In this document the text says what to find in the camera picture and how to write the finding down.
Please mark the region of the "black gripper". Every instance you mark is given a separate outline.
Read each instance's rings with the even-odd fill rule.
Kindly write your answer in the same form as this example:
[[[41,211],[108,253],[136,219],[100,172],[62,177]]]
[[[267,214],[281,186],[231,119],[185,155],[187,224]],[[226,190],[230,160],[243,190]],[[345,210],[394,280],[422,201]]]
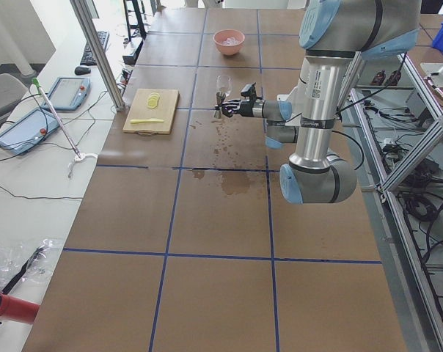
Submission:
[[[239,109],[222,109],[221,112],[226,117],[233,117],[234,115],[240,114],[242,117],[257,117],[263,118],[263,106],[264,100],[239,100],[232,99],[223,102],[222,106],[224,108],[238,108]]]

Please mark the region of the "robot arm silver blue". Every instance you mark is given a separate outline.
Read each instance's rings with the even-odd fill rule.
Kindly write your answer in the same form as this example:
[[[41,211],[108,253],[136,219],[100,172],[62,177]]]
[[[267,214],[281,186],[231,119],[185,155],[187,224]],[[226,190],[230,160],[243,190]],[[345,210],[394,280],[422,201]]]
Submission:
[[[267,144],[296,143],[279,171],[282,195],[289,203],[335,203],[352,195],[354,168],[329,147],[336,115],[351,90],[352,60],[412,49],[420,10],[420,1],[308,1],[299,32],[306,53],[290,94],[264,100],[249,84],[239,99],[218,95],[218,113],[265,119]]]

